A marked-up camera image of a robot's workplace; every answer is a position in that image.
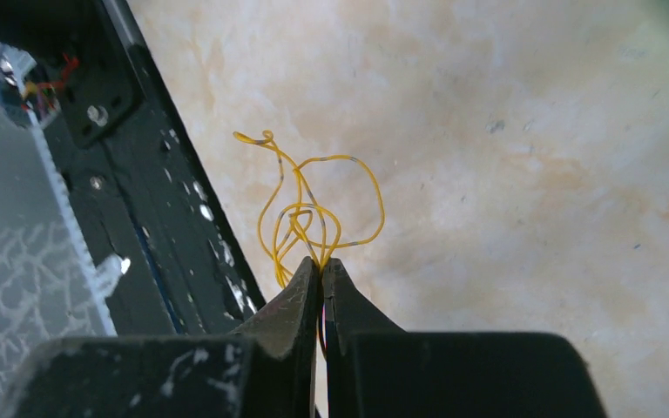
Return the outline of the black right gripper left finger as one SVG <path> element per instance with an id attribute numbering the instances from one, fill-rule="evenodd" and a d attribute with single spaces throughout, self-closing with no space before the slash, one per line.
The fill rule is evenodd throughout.
<path id="1" fill-rule="evenodd" d="M 2 417 L 315 417 L 321 276 L 305 258 L 232 332 L 61 338 L 31 351 Z"/>

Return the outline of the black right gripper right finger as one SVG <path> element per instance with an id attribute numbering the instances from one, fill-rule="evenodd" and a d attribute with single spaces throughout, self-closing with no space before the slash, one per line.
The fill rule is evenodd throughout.
<path id="1" fill-rule="evenodd" d="M 538 332 L 409 332 L 323 270 L 328 408 L 333 417 L 602 417 L 573 345 Z"/>

